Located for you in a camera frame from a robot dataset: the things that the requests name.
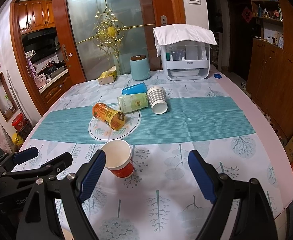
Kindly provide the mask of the red white paper cup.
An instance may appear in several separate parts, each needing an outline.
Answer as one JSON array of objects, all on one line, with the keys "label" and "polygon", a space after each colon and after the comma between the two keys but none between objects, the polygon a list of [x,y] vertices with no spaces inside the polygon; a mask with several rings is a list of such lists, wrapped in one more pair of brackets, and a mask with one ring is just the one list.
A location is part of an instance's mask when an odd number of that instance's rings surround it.
[{"label": "red white paper cup", "polygon": [[106,155],[105,167],[116,177],[125,179],[134,173],[131,160],[131,148],[125,140],[115,139],[108,141],[101,148]]}]

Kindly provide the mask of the orange printed cup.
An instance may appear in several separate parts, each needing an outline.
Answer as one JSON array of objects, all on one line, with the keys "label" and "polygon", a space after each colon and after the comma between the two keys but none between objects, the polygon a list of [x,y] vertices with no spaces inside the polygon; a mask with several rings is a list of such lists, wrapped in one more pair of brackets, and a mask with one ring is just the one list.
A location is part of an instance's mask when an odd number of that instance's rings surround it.
[{"label": "orange printed cup", "polygon": [[105,103],[96,103],[92,109],[93,116],[106,123],[114,131],[120,130],[125,125],[124,113],[109,107]]}]

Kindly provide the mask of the green printed cup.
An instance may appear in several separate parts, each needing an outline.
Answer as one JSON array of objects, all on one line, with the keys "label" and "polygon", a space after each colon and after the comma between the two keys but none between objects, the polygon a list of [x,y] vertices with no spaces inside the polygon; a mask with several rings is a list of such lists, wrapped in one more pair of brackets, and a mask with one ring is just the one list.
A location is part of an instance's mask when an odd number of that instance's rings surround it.
[{"label": "green printed cup", "polygon": [[123,113],[131,113],[149,106],[146,93],[122,95],[117,99],[119,109]]}]

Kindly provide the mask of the blue plastic cup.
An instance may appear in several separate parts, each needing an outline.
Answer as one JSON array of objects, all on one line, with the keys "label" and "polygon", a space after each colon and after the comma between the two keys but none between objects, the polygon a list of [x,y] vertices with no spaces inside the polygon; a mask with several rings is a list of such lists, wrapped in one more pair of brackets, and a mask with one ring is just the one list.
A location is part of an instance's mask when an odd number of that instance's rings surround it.
[{"label": "blue plastic cup", "polygon": [[146,93],[148,91],[147,86],[145,83],[139,83],[130,87],[124,88],[121,93],[122,95],[131,95],[131,94],[139,94],[139,93]]}]

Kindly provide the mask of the grey checkered paper cup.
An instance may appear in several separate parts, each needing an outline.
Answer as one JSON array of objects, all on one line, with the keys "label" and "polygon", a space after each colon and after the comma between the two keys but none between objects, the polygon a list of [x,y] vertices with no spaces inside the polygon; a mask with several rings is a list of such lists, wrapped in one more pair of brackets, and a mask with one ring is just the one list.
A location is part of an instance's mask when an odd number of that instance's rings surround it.
[{"label": "grey checkered paper cup", "polygon": [[147,97],[151,105],[151,109],[155,114],[163,114],[168,110],[166,101],[166,91],[164,88],[154,86],[148,89]]}]

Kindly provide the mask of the red tin can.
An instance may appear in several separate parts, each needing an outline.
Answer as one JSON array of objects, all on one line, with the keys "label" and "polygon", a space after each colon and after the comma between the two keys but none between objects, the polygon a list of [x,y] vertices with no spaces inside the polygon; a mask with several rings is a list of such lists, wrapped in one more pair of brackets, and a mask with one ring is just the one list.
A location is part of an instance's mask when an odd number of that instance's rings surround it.
[{"label": "red tin can", "polygon": [[19,132],[26,124],[27,119],[25,118],[23,113],[19,113],[14,120],[12,121],[12,126],[15,128],[17,132]]}]

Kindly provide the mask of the round floral placemat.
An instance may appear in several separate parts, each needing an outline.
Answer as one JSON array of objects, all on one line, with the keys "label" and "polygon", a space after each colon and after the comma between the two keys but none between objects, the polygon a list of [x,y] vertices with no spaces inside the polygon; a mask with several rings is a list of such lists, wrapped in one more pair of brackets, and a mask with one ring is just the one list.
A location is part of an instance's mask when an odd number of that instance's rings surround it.
[{"label": "round floral placemat", "polygon": [[[117,104],[109,106],[115,110],[119,110]],[[133,133],[139,126],[142,113],[141,111],[134,111],[131,113],[124,113],[126,116],[125,125],[118,131],[114,131],[106,123],[95,118],[91,119],[89,122],[89,135],[93,137],[96,141],[107,142],[115,139],[123,139]]]}]

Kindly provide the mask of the yellow tissue box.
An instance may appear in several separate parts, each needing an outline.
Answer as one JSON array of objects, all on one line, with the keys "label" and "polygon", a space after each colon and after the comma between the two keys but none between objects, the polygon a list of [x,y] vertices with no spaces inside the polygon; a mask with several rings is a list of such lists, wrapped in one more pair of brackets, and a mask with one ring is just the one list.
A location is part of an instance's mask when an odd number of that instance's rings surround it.
[{"label": "yellow tissue box", "polygon": [[109,70],[103,72],[100,77],[98,77],[98,83],[100,85],[107,85],[109,83],[114,83],[117,78],[116,66],[111,67]]}]

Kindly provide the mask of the teal table runner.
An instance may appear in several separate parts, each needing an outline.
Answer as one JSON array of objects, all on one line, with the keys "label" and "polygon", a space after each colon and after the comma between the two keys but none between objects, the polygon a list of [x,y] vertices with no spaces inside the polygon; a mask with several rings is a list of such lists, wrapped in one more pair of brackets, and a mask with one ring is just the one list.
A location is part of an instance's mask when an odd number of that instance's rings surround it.
[{"label": "teal table runner", "polygon": [[[157,115],[151,108],[140,110],[138,128],[123,138],[129,144],[173,144],[250,135],[255,130],[244,112],[229,96],[171,98],[168,110]],[[32,138],[46,141],[102,144],[89,135],[92,107],[50,112]]]}]

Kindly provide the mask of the light blue canister brown lid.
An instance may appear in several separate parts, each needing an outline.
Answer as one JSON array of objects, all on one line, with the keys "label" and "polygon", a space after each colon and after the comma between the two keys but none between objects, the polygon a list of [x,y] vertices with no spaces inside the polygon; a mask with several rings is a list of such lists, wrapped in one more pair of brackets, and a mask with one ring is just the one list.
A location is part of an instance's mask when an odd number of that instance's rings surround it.
[{"label": "light blue canister brown lid", "polygon": [[136,81],[151,77],[149,61],[145,55],[132,56],[130,59],[131,76]]}]

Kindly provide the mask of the dark wooden cabinet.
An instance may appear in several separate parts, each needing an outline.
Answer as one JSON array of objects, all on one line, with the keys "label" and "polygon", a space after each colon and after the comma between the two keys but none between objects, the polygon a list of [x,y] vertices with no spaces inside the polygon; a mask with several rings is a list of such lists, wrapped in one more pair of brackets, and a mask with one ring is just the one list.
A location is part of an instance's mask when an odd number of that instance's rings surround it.
[{"label": "dark wooden cabinet", "polygon": [[246,88],[288,140],[293,135],[293,5],[289,0],[251,0],[251,5],[260,32],[252,39]]}]

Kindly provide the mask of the wooden kitchen cabinets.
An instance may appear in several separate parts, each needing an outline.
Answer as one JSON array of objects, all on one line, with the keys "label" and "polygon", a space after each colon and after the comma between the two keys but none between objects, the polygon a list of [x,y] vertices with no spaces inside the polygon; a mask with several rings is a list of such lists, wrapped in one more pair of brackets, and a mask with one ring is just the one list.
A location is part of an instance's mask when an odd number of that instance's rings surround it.
[{"label": "wooden kitchen cabinets", "polygon": [[67,0],[13,0],[10,34],[19,73],[40,115],[86,81]]}]

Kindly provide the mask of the blue bottle cap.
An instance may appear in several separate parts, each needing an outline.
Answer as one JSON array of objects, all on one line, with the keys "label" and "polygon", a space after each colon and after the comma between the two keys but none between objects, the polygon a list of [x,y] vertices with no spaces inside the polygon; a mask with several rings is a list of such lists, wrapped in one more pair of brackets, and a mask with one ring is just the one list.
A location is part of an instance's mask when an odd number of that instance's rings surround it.
[{"label": "blue bottle cap", "polygon": [[215,74],[214,74],[214,77],[215,77],[216,79],[221,79],[221,78],[222,78],[222,76],[221,76],[220,74],[218,74],[218,73],[215,73]]}]

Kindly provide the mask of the frosted glass sliding door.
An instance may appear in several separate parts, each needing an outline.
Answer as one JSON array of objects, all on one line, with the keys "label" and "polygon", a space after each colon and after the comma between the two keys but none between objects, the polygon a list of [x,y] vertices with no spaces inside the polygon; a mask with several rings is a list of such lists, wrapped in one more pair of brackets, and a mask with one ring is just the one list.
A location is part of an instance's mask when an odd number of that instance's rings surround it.
[{"label": "frosted glass sliding door", "polygon": [[116,67],[131,72],[133,56],[145,55],[151,70],[159,70],[153,28],[152,0],[66,0],[73,40],[86,80]]}]

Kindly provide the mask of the white cosmetic organizer box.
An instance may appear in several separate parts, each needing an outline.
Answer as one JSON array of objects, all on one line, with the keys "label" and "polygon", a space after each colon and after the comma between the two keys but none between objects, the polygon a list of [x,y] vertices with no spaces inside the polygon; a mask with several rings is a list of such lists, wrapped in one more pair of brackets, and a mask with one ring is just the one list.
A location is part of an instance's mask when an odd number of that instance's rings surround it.
[{"label": "white cosmetic organizer box", "polygon": [[180,41],[160,46],[162,68],[172,81],[200,80],[210,73],[210,45]]}]

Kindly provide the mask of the white towel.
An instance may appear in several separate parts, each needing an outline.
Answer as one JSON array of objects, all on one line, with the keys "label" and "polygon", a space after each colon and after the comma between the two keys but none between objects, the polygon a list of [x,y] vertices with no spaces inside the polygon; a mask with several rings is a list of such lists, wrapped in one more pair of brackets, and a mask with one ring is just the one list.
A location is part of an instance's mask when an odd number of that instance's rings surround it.
[{"label": "white towel", "polygon": [[191,24],[170,24],[153,29],[157,56],[161,55],[161,46],[172,45],[181,41],[203,42],[217,45],[211,30]]}]

